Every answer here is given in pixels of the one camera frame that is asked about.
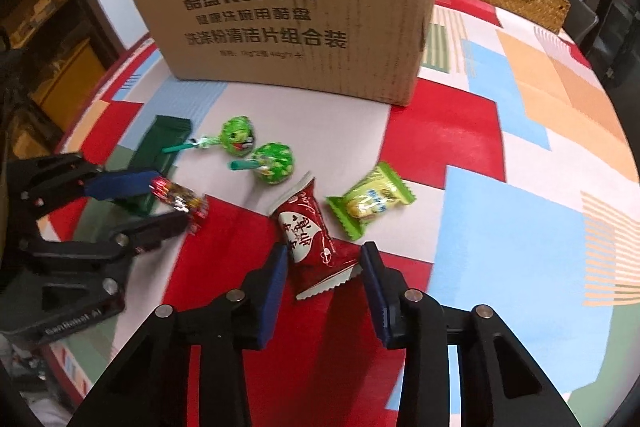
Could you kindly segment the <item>red shiny candy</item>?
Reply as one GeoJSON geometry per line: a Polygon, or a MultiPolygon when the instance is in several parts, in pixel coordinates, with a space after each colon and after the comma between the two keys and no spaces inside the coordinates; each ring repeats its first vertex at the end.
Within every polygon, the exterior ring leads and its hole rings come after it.
{"type": "Polygon", "coordinates": [[[164,176],[156,176],[150,182],[153,196],[173,210],[189,216],[189,231],[195,234],[204,225],[208,215],[208,202],[204,195],[198,195],[183,185],[164,176]]]}

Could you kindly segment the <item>dark chair right far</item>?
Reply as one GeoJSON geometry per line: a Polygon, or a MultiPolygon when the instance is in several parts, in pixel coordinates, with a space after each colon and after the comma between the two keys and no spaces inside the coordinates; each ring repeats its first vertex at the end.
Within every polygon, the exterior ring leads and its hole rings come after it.
{"type": "Polygon", "coordinates": [[[599,17],[582,0],[567,0],[570,2],[563,28],[574,43],[582,44],[590,31],[597,26],[599,17]]]}

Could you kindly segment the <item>green yellow snack packet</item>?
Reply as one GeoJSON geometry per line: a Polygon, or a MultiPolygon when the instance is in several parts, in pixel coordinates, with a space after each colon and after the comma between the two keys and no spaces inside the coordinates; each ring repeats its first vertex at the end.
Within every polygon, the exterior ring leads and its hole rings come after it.
{"type": "Polygon", "coordinates": [[[369,173],[341,196],[328,196],[326,203],[352,240],[361,239],[368,225],[388,210],[416,201],[405,181],[386,161],[380,161],[369,173]]]}

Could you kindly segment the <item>green lollipop left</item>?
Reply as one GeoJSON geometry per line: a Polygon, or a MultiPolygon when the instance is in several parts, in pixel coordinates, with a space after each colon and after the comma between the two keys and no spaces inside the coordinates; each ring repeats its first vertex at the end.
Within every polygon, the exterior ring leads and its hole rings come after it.
{"type": "Polygon", "coordinates": [[[168,146],[160,151],[163,154],[180,152],[180,150],[207,150],[212,146],[220,146],[234,157],[244,157],[252,153],[255,147],[255,130],[247,116],[235,116],[227,120],[216,135],[202,135],[179,145],[168,146]]]}

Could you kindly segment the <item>green lollipop right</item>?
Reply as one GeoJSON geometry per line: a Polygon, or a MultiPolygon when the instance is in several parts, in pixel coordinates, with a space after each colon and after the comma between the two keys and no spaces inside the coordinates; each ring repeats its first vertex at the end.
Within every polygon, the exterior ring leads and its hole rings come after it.
{"type": "Polygon", "coordinates": [[[246,159],[230,161],[229,169],[251,171],[258,180],[274,185],[292,176],[295,160],[291,147],[280,142],[269,142],[257,147],[246,159]]]}

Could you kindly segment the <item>dark green packet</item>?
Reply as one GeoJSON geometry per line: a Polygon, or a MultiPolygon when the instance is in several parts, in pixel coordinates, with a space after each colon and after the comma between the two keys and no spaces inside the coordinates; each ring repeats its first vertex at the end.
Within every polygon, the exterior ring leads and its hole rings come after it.
{"type": "MultiPolygon", "coordinates": [[[[177,156],[177,152],[163,153],[165,147],[186,142],[192,131],[190,119],[157,115],[146,129],[138,147],[134,151],[129,169],[155,169],[160,176],[167,176],[177,156]]],[[[150,193],[117,199],[116,204],[138,217],[149,216],[155,198],[150,193]]]]}

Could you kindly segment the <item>green lollipop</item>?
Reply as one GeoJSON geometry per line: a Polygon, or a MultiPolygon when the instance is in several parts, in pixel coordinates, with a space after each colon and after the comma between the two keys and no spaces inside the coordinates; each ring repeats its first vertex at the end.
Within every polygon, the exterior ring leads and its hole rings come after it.
{"type": "Polygon", "coordinates": [[[292,176],[295,160],[291,147],[280,142],[269,142],[257,147],[246,159],[230,161],[229,169],[251,171],[258,180],[274,185],[292,176]]]}
{"type": "Polygon", "coordinates": [[[180,150],[207,150],[212,146],[220,146],[234,157],[244,157],[252,153],[255,147],[255,130],[247,116],[235,116],[227,120],[216,135],[202,135],[179,145],[168,146],[160,151],[163,154],[180,152],[180,150]]]}

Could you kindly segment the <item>red snack packet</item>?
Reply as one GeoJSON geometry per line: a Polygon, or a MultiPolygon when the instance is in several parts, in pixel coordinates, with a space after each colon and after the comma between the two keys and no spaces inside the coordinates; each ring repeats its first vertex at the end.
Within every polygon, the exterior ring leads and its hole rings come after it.
{"type": "Polygon", "coordinates": [[[330,291],[362,272],[358,248],[337,246],[314,196],[314,175],[308,171],[269,207],[293,262],[295,298],[306,300],[330,291]]]}

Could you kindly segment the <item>colourful patchwork tablecloth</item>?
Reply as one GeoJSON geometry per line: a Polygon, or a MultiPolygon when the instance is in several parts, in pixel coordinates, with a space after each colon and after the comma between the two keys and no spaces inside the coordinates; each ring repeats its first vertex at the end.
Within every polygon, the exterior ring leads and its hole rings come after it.
{"type": "MultiPolygon", "coordinates": [[[[170,175],[210,196],[198,235],[137,257],[126,311],[43,350],[74,402],[160,303],[199,307],[261,265],[272,202],[307,171],[342,195],[380,160],[416,201],[363,241],[445,306],[494,308],[582,426],[604,426],[639,377],[639,176],[614,107],[577,46],[476,0],[437,0],[408,107],[254,84],[180,82],[139,40],[62,145],[126,167],[156,115],[193,135],[250,117],[258,143],[290,144],[287,184],[186,150],[170,175]]],[[[404,354],[375,337],[359,280],[297,301],[291,279],[267,349],[247,353],[255,426],[393,426],[404,354]]]]}

